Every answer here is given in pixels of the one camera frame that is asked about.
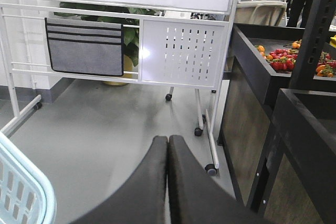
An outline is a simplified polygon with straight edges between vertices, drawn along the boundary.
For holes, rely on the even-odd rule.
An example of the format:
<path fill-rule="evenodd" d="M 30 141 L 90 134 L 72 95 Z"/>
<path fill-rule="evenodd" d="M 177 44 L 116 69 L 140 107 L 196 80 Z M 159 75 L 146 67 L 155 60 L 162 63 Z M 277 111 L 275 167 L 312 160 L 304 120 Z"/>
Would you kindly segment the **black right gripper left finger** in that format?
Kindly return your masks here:
<path fill-rule="evenodd" d="M 155 136 L 122 186 L 73 223 L 164 223 L 167 146 L 166 136 Z"/>

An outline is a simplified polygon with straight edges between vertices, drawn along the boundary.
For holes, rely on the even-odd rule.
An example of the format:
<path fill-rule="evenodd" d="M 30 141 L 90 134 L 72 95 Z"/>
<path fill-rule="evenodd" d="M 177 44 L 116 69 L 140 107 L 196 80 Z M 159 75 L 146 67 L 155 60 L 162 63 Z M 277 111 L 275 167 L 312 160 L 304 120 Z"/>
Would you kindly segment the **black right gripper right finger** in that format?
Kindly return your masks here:
<path fill-rule="evenodd" d="M 265 223 L 202 170 L 182 136 L 169 137 L 168 165 L 171 223 Z"/>

